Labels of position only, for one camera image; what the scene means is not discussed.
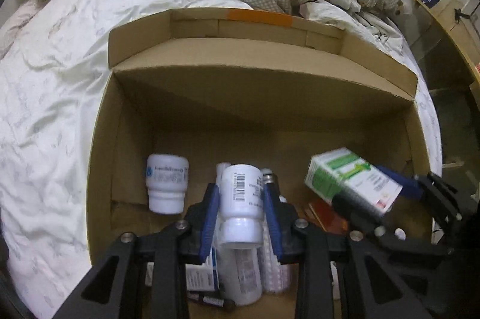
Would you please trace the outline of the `green and white medicine box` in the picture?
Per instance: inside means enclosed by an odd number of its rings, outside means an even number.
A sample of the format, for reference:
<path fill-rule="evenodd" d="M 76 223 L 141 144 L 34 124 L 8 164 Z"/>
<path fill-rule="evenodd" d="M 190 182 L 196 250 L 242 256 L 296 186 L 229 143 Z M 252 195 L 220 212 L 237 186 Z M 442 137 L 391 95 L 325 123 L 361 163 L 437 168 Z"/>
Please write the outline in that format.
<path fill-rule="evenodd" d="M 313 156 L 304 182 L 328 204 L 342 196 L 378 217 L 391 209 L 403 189 L 393 178 L 347 148 Z"/>

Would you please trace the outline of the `white bottle with barcode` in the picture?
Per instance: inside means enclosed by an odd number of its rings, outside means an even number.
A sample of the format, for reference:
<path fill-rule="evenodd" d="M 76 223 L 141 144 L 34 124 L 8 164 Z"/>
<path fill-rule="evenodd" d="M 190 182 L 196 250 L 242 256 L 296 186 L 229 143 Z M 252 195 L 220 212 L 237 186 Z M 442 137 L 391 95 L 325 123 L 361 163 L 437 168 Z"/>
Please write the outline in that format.
<path fill-rule="evenodd" d="M 264 242 L 263 174 L 233 164 L 220 177 L 219 242 L 228 249 L 259 248 Z"/>

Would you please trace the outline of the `red medicine box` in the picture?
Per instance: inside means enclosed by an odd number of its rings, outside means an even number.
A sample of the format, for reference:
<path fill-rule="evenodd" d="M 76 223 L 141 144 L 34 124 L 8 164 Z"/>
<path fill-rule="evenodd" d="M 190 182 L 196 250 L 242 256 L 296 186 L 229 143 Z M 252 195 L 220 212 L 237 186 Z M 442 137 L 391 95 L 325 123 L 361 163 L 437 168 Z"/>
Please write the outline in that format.
<path fill-rule="evenodd" d="M 327 233 L 345 235 L 348 232 L 348 222 L 321 198 L 302 203 L 298 207 L 298 214 Z"/>

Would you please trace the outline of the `white bottle blue logo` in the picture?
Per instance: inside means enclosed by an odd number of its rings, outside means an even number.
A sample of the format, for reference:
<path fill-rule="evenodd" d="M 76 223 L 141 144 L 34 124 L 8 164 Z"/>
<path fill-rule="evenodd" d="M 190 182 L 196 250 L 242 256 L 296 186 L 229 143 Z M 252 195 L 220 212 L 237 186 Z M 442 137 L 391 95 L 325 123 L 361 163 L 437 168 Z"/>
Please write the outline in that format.
<path fill-rule="evenodd" d="M 183 156 L 151 154 L 145 168 L 149 209 L 162 215 L 184 212 L 189 162 Z"/>

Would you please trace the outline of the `tall white spray bottle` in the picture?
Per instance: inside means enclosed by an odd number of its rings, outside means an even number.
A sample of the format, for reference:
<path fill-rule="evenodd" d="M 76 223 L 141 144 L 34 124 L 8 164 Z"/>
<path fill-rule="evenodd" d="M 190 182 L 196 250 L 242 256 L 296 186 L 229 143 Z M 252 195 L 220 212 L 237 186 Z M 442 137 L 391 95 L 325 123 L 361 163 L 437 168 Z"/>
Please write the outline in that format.
<path fill-rule="evenodd" d="M 254 304 L 262 296 L 262 284 L 257 249 L 228 249 L 219 242 L 217 217 L 216 253 L 222 294 L 237 306 Z"/>

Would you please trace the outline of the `white blue medicine box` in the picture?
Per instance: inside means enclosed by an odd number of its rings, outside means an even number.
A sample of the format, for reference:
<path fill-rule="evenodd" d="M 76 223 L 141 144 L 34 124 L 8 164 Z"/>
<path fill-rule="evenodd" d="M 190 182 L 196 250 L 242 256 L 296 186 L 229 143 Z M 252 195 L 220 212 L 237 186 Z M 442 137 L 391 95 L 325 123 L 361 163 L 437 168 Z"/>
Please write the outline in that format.
<path fill-rule="evenodd" d="M 185 266 L 188 291 L 214 292 L 219 290 L 216 249 L 212 248 L 202 265 Z"/>

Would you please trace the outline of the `clear ribbed plastic bottle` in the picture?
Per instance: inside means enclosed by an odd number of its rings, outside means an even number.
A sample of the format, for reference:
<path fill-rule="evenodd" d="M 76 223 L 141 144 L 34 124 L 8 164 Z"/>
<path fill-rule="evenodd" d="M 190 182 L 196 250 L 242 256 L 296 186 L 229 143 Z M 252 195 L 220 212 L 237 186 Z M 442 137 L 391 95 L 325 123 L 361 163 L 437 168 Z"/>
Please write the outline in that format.
<path fill-rule="evenodd" d="M 291 271 L 289 265 L 281 265 L 272 250 L 267 219 L 264 219 L 264 244 L 258 249 L 259 270 L 263 292 L 281 294 L 289 290 Z"/>

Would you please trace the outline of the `black pen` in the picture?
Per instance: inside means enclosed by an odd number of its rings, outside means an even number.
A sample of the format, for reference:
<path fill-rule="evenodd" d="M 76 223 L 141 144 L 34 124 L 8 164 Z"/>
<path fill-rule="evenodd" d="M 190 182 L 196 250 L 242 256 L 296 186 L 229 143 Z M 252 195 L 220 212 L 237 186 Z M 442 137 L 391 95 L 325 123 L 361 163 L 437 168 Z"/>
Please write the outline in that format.
<path fill-rule="evenodd" d="M 220 308 L 227 312 L 233 311 L 236 308 L 236 304 L 232 300 L 223 299 L 216 294 L 188 291 L 187 298 L 196 304 Z"/>

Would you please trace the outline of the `brown cardboard box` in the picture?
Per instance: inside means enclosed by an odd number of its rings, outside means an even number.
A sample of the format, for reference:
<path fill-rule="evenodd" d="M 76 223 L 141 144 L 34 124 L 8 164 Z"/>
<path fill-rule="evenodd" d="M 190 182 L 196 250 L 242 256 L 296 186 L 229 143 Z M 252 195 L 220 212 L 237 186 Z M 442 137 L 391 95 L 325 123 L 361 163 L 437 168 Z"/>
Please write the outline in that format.
<path fill-rule="evenodd" d="M 347 148 L 375 167 L 426 174 L 430 162 L 406 66 L 331 27 L 235 8 L 168 10 L 114 28 L 112 71 L 94 130 L 86 195 L 92 269 L 60 318 L 332 318 L 338 264 L 344 317 L 427 318 L 397 259 L 359 231 L 327 234 L 296 208 L 315 193 L 313 156 Z M 149 209 L 151 154 L 189 162 L 184 212 Z M 223 170 L 249 164 L 282 202 L 294 289 L 228 313 L 188 301 L 202 200 Z"/>

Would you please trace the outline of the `wooden side table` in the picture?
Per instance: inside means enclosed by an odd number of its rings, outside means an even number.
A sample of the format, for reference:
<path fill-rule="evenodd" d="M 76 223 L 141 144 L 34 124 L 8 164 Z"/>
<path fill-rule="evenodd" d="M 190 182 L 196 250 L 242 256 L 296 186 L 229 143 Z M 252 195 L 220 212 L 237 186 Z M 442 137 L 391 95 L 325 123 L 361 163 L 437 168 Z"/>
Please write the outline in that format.
<path fill-rule="evenodd" d="M 470 72 L 473 84 L 479 86 L 479 37 L 467 27 L 469 20 L 460 16 L 462 2 L 449 0 L 443 8 L 438 9 L 428 8 L 420 0 L 415 1 L 416 7 L 423 8 L 434 24 L 448 36 Z"/>

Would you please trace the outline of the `white floral bed sheet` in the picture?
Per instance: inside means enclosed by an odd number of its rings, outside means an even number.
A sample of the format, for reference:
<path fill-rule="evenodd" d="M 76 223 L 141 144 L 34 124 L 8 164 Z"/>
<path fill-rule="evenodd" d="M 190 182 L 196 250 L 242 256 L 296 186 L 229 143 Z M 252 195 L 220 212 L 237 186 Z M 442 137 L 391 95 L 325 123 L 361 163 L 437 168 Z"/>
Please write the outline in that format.
<path fill-rule="evenodd" d="M 20 299 L 50 318 L 90 266 L 86 181 L 116 26 L 241 0 L 30 1 L 1 28 L 1 226 Z"/>

